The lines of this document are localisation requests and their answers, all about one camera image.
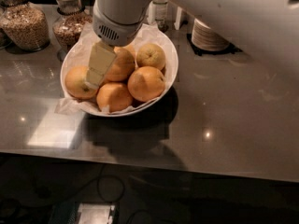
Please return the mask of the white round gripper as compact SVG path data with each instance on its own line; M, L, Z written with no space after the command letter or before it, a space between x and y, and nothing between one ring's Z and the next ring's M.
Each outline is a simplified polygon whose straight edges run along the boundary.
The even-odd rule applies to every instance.
M93 44L85 83L98 89L116 58L111 46L130 44L142 26L152 0L95 0L93 5L93 29L107 44Z

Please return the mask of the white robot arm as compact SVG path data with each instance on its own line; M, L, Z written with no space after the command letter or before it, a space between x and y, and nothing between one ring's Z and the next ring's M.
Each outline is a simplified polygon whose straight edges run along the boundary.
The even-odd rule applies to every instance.
M152 0L95 0L93 29L112 46L136 36ZM299 80L298 0L168 0L209 26L254 59L267 63L291 81Z

